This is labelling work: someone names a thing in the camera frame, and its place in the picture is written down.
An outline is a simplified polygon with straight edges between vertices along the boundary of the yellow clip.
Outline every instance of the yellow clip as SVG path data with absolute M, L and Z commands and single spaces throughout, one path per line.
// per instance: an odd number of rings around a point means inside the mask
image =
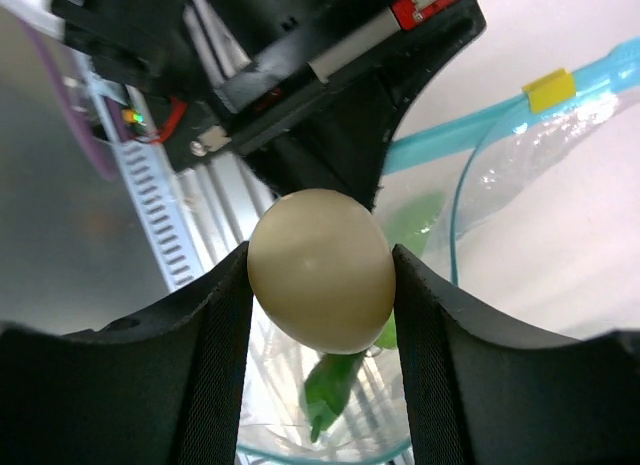
M 564 68 L 522 87 L 533 113 L 544 112 L 576 96 L 573 75 Z

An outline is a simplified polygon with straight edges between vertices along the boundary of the screw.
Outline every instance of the screw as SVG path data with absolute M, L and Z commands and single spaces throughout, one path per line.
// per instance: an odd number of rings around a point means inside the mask
M 207 149 L 204 148 L 204 145 L 202 145 L 197 140 L 191 142 L 189 148 L 191 149 L 191 153 L 193 153 L 196 157 L 204 157 L 207 154 Z

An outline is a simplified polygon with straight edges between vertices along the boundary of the green vegetable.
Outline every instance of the green vegetable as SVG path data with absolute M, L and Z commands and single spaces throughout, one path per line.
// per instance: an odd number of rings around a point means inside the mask
M 342 414 L 351 387 L 362 366 L 365 352 L 353 355 L 324 355 L 304 382 L 301 407 L 311 426 L 311 442 L 325 432 Z
M 388 242 L 392 246 L 397 243 L 404 245 L 417 257 L 422 255 L 444 201 L 444 193 L 435 192 L 404 205 L 382 227 Z
M 391 317 L 389 317 L 387 324 L 384 326 L 384 330 L 382 330 L 382 333 L 378 339 L 373 342 L 373 344 L 386 350 L 398 348 L 398 340 L 396 338 L 396 317 L 393 312 L 391 312 Z

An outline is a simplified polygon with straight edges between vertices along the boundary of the cable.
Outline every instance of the cable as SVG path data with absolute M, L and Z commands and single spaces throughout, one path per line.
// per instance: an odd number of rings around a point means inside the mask
M 169 118 L 164 123 L 162 128 L 157 131 L 153 136 L 134 136 L 133 140 L 136 140 L 140 143 L 149 143 L 149 144 L 157 144 L 161 145 L 167 140 L 171 138 L 173 133 L 175 132 L 178 125 L 182 121 L 184 114 L 187 111 L 187 103 L 181 100 L 178 100 L 176 97 L 171 98 L 171 113 L 169 114 Z
M 105 180 L 112 181 L 117 176 L 117 169 L 113 157 L 101 146 L 100 142 L 93 136 L 89 125 L 82 115 L 73 109 L 71 100 L 67 93 L 66 87 L 62 81 L 58 67 L 49 52 L 49 49 L 42 41 L 40 33 L 31 28 L 26 22 L 18 19 L 25 33 L 33 43 L 36 52 L 40 56 L 44 68 L 49 76 L 49 80 L 53 85 L 55 96 L 62 110 L 67 125 L 71 129 L 71 133 L 77 140 L 80 148 L 84 152 L 87 160 L 91 162 L 93 167 L 98 171 L 100 176 Z

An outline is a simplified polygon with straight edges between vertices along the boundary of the egg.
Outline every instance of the egg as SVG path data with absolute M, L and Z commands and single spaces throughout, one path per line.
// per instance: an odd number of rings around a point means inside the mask
M 277 201 L 251 236 L 247 269 L 273 323 L 321 352 L 365 350 L 393 309 L 389 244 L 371 213 L 338 192 L 304 190 Z

